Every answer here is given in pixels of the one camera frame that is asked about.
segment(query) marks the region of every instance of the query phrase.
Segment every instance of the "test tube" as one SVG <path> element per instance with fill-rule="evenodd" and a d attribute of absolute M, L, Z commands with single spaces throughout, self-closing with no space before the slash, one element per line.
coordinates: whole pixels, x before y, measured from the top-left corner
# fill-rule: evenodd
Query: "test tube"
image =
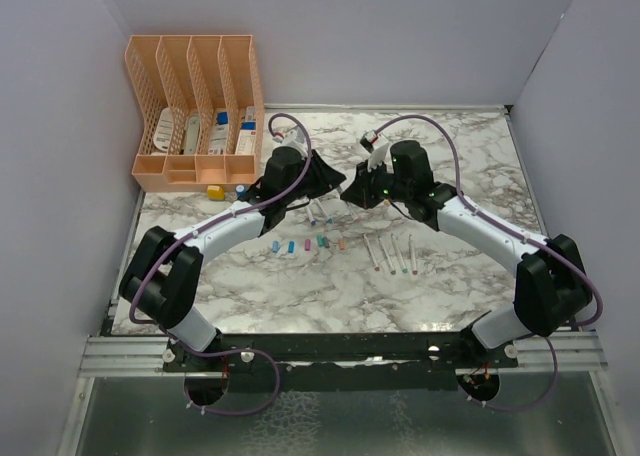
<path fill-rule="evenodd" d="M 411 272 L 418 274 L 418 263 L 416 262 L 416 248 L 413 245 L 413 235 L 409 235 L 409 252 L 411 253 Z"/>
<path fill-rule="evenodd" d="M 309 218 L 309 222 L 311 223 L 311 226 L 315 226 L 316 218 L 313 217 L 313 213 L 311 212 L 311 209 L 309 208 L 309 206 L 305 206 L 304 209 L 307 211 L 307 217 Z"/>
<path fill-rule="evenodd" d="M 322 211 L 322 215 L 325 217 L 325 219 L 327 220 L 327 223 L 333 223 L 333 219 L 331 218 L 331 216 L 329 216 L 329 214 L 325 211 L 324 206 L 322 206 L 322 203 L 320 202 L 319 199 L 314 199 L 314 201 L 316 202 L 316 204 L 318 205 L 318 207 L 320 208 L 320 211 Z"/>
<path fill-rule="evenodd" d="M 408 273 L 407 265 L 404 262 L 404 258 L 402 257 L 402 253 L 400 252 L 400 245 L 398 244 L 398 238 L 395 234 L 391 235 L 391 244 L 393 245 L 393 250 L 396 252 L 396 258 L 400 263 L 400 269 L 402 269 L 403 273 Z"/>
<path fill-rule="evenodd" d="M 373 249 L 371 249 L 371 243 L 369 242 L 369 238 L 367 238 L 366 234 L 362 235 L 364 237 L 364 244 L 367 246 L 369 250 L 369 256 L 371 256 L 371 260 L 373 261 L 373 269 L 376 271 L 380 271 L 380 265 L 378 265 L 378 261 L 376 261 L 376 256 L 373 254 Z"/>
<path fill-rule="evenodd" d="M 391 256 L 389 256 L 389 251 L 387 251 L 387 247 L 382 242 L 382 238 L 380 236 L 378 236 L 378 242 L 380 243 L 380 248 L 382 249 L 382 253 L 384 254 L 384 257 L 387 259 L 387 264 L 389 265 L 391 274 L 396 274 L 396 268 L 393 266 L 393 261 L 391 261 Z"/>
<path fill-rule="evenodd" d="M 336 190 L 338 191 L 338 194 L 342 195 L 342 186 L 338 186 L 336 188 Z M 353 210 L 353 208 L 351 207 L 351 205 L 349 203 L 347 203 L 346 201 L 344 202 L 344 204 L 347 205 L 347 210 L 349 211 L 349 214 L 351 215 L 351 217 L 353 218 L 354 221 L 360 221 L 360 218 L 358 217 L 358 215 L 356 214 L 356 212 Z"/>

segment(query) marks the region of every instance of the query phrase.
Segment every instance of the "small vial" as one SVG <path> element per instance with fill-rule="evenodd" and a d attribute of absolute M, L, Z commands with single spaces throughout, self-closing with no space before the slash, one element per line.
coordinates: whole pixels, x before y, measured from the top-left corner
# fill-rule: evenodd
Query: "small vial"
<path fill-rule="evenodd" d="M 413 245 L 413 235 L 409 235 L 409 253 L 411 254 L 411 273 L 418 274 L 418 264 L 416 262 L 416 247 Z"/>
<path fill-rule="evenodd" d="M 369 250 L 369 256 L 371 256 L 371 260 L 373 261 L 373 269 L 375 269 L 376 271 L 380 271 L 380 266 L 378 265 L 378 261 L 376 260 L 376 255 L 373 254 L 373 249 L 371 248 L 371 243 L 369 243 L 369 238 L 367 238 L 366 234 L 363 234 L 362 236 L 364 236 L 364 244 L 367 246 L 367 249 Z"/>
<path fill-rule="evenodd" d="M 309 218 L 309 222 L 311 223 L 311 226 L 315 226 L 316 218 L 313 217 L 313 213 L 311 212 L 311 209 L 309 209 L 309 206 L 305 206 L 304 209 L 307 213 L 307 218 Z"/>
<path fill-rule="evenodd" d="M 316 202 L 316 204 L 320 208 L 320 212 L 322 213 L 322 215 L 327 220 L 327 223 L 333 223 L 333 218 L 331 216 L 329 216 L 329 213 L 327 213 L 327 210 L 324 209 L 324 206 L 322 206 L 322 203 L 320 202 L 320 200 L 319 199 L 314 199 L 314 201 Z"/>
<path fill-rule="evenodd" d="M 336 188 L 338 190 L 338 194 L 342 195 L 342 186 L 338 186 Z M 351 205 L 349 203 L 347 203 L 345 201 L 345 203 L 347 205 L 347 210 L 349 210 L 349 214 L 351 215 L 351 217 L 353 218 L 354 221 L 358 222 L 360 221 L 360 218 L 358 217 L 358 215 L 353 211 L 353 208 L 351 208 Z"/>
<path fill-rule="evenodd" d="M 389 265 L 389 270 L 391 274 L 396 274 L 396 268 L 393 267 L 393 262 L 391 261 L 391 256 L 389 256 L 389 251 L 387 251 L 387 247 L 382 242 L 382 238 L 378 236 L 378 242 L 380 243 L 380 249 L 382 249 L 382 254 L 387 260 L 387 264 Z"/>

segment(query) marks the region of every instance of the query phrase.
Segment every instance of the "white wall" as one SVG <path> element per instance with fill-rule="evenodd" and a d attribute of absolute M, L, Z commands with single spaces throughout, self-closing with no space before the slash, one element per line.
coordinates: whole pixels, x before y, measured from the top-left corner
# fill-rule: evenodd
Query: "white wall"
<path fill-rule="evenodd" d="M 0 453 L 51 455 L 115 282 L 141 123 L 102 0 L 0 3 Z"/>
<path fill-rule="evenodd" d="M 605 299 L 597 328 L 640 448 L 640 6 L 574 0 L 513 112 L 552 234 L 578 242 Z"/>
<path fill-rule="evenodd" d="M 270 103 L 453 105 L 514 103 L 571 0 L 108 1 L 136 33 L 255 34 Z"/>

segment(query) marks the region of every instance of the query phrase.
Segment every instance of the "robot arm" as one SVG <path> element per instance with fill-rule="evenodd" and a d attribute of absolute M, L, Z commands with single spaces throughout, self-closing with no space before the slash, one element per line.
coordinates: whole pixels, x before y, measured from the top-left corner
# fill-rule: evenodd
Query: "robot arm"
<path fill-rule="evenodd" d="M 307 157 L 311 158 L 309 169 L 293 191 L 260 211 L 236 215 L 240 210 L 267 201 L 290 187 L 301 174 Z M 277 148 L 267 162 L 264 176 L 242 195 L 241 201 L 234 202 L 226 211 L 175 233 L 159 226 L 148 230 L 120 282 L 120 295 L 132 302 L 142 281 L 161 255 L 183 236 L 193 234 L 171 253 L 167 261 L 170 263 L 169 270 L 157 271 L 152 276 L 137 308 L 164 331 L 194 350 L 203 351 L 218 335 L 218 330 L 193 306 L 202 266 L 237 244 L 273 229 L 282 221 L 287 206 L 293 201 L 322 196 L 336 189 L 345 179 L 342 173 L 329 167 L 316 151 L 307 156 L 299 145 Z M 200 230 L 225 213 L 232 213 L 234 217 Z"/>
<path fill-rule="evenodd" d="M 385 199 L 402 202 L 416 221 L 466 241 L 516 278 L 512 304 L 486 313 L 462 331 L 473 352 L 481 354 L 530 333 L 549 336 L 591 302 L 591 292 L 575 274 L 528 242 L 553 249 L 584 271 L 573 240 L 564 235 L 549 240 L 541 234 L 530 234 L 482 210 L 523 238 L 497 229 L 477 216 L 478 205 L 465 197 L 476 208 L 471 210 L 454 187 L 434 180 L 427 153 L 416 141 L 391 146 L 393 173 L 387 172 L 384 163 L 389 142 L 383 136 L 367 133 L 361 144 L 371 155 L 358 164 L 355 180 L 341 199 L 365 209 Z"/>

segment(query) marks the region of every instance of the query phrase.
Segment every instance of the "white marble tabletop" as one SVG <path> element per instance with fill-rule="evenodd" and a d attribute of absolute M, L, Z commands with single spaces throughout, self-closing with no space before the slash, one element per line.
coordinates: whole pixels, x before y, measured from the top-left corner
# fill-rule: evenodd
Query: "white marble tabletop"
<path fill-rule="evenodd" d="M 309 130 L 314 147 L 335 169 L 353 179 L 366 156 L 358 141 L 399 113 L 296 112 Z M 501 112 L 427 112 L 452 135 L 461 159 L 465 193 L 487 210 L 527 229 L 540 227 L 522 168 Z M 291 124 L 279 120 L 276 130 Z M 384 133 L 392 142 L 419 141 L 428 152 L 436 180 L 453 182 L 453 161 L 435 128 L 406 121 Z M 275 143 L 265 133 L 262 161 Z M 321 198 L 333 217 L 327 224 L 313 208 L 318 224 L 309 224 L 304 209 L 288 213 L 284 221 L 261 238 L 247 241 L 218 257 L 202 270 L 197 308 L 227 333 L 451 331 L 490 309 L 513 300 L 514 280 L 497 263 L 468 244 L 425 225 L 403 218 L 390 206 L 354 208 L 354 222 L 345 203 L 333 192 Z M 160 225 L 176 230 L 197 223 L 229 206 L 209 201 L 203 193 L 152 193 L 145 196 L 132 251 L 144 233 Z M 365 249 L 367 234 L 382 261 L 378 236 L 385 241 L 394 264 L 391 234 L 409 264 L 409 234 L 416 244 L 418 275 L 392 275 L 385 263 L 376 272 Z M 330 248 L 318 248 L 316 235 L 326 235 Z M 338 248 L 344 238 L 346 249 Z M 311 251 L 304 250 L 310 239 Z M 277 254 L 277 240 L 284 246 Z M 295 252 L 287 253 L 289 241 Z M 118 304 L 113 334 L 148 334 L 149 326 L 128 320 L 129 303 Z"/>

